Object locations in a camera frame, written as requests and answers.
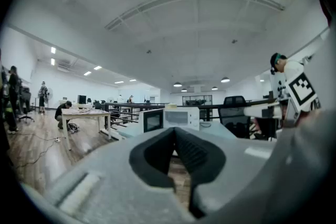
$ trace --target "office chair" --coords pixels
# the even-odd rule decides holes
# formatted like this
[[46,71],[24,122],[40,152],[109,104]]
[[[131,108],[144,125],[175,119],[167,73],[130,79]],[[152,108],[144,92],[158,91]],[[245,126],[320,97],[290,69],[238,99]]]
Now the office chair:
[[35,120],[28,116],[28,113],[31,111],[30,109],[30,97],[31,97],[31,93],[29,92],[29,88],[27,87],[23,87],[21,96],[20,96],[20,107],[23,109],[23,113],[26,114],[25,116],[19,118],[19,121],[21,121],[22,119],[30,119],[33,122],[35,122]]
[[245,98],[241,95],[229,96],[225,97],[223,105],[225,105],[227,108],[230,107],[230,105],[235,108],[238,106],[246,106],[246,101]]
[[250,138],[250,117],[244,115],[246,102],[244,97],[226,97],[224,104],[218,108],[222,125],[238,138]]

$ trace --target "white ceiling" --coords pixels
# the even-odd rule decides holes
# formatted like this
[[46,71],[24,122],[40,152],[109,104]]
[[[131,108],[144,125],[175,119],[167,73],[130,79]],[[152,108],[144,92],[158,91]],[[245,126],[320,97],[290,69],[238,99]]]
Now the white ceiling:
[[[38,61],[51,65],[51,58],[54,58],[55,69],[62,67],[62,70],[68,70],[69,73],[74,76],[94,82],[108,84],[117,88],[120,86],[135,86],[139,83],[137,81],[130,81],[133,78],[130,79],[105,68],[94,70],[97,65],[78,59],[77,57],[61,50],[56,50],[56,53],[52,54],[51,47],[36,40],[33,40],[31,43],[35,49]],[[91,74],[84,76],[87,71],[91,71]],[[114,84],[117,81],[124,81],[124,83]]]
[[[260,40],[269,38],[278,27],[274,22],[293,3],[293,0],[29,1],[54,13],[61,18],[60,22],[73,27],[81,36],[79,45],[75,45],[74,38],[70,42],[63,34],[66,29],[56,28],[55,22],[50,24],[54,31],[48,34],[38,27],[29,30],[33,26],[27,26],[25,31],[82,59],[92,62],[99,59],[106,69],[172,92],[180,91],[172,87],[175,81],[185,87],[204,85],[202,91],[213,86],[222,90],[263,72],[270,55],[279,47],[276,42],[265,46]],[[295,50],[302,46],[290,45]],[[286,54],[289,47],[281,50]],[[80,72],[94,67],[68,57],[64,59],[70,64],[76,62],[73,68]],[[104,72],[91,75],[98,77]],[[224,76],[230,77],[231,82],[220,83]]]

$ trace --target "person standing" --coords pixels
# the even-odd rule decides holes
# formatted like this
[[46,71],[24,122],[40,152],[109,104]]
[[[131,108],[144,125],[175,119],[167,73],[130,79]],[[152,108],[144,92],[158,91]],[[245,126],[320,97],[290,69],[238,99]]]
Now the person standing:
[[13,108],[14,116],[16,117],[16,108],[17,108],[17,95],[19,92],[19,81],[17,76],[17,69],[15,66],[10,68],[10,77],[9,77],[9,100]]
[[44,100],[45,100],[45,97],[47,96],[48,94],[48,88],[46,87],[46,83],[44,81],[42,81],[42,85],[41,85],[41,88],[38,92],[38,95],[39,95],[39,113],[40,114],[44,114],[46,113],[45,111],[45,105],[44,105]]

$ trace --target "wooden floor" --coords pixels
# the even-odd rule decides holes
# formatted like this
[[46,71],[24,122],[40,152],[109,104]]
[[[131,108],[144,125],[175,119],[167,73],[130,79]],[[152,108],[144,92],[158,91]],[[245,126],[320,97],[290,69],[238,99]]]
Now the wooden floor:
[[[41,194],[61,174],[66,172],[77,161],[84,158],[96,148],[113,143],[102,133],[98,133],[97,120],[74,119],[73,123],[79,125],[78,133],[69,134],[71,150],[67,150],[62,130],[57,127],[55,110],[46,111],[46,114],[30,112],[29,116],[35,119],[18,122],[19,131],[8,134],[11,148],[8,154],[17,167],[19,180],[30,185]],[[54,142],[54,138],[61,137],[61,142]],[[178,158],[172,158],[169,176],[176,184],[176,194],[180,202],[188,207],[190,177]]]

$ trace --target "window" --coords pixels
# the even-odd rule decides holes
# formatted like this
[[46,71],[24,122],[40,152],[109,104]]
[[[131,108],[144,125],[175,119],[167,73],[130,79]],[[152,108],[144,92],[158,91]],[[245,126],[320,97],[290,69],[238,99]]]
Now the window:
[[[182,104],[188,105],[212,105],[212,95],[192,95],[182,96]],[[200,118],[206,117],[206,110],[200,109]]]
[[182,96],[183,105],[211,105],[212,95]]

